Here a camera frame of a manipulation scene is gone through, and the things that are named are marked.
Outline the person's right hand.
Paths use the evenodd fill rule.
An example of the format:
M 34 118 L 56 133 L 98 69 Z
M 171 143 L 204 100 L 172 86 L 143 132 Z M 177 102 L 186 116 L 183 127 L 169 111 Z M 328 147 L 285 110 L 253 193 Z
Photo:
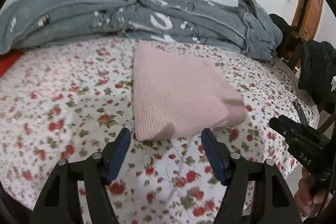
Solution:
M 302 168 L 302 178 L 298 183 L 298 190 L 294 195 L 297 209 L 301 216 L 314 218 L 318 215 L 326 195 L 326 189 L 320 190 L 314 196 L 311 195 L 311 188 L 315 185 L 315 177 L 305 168 Z

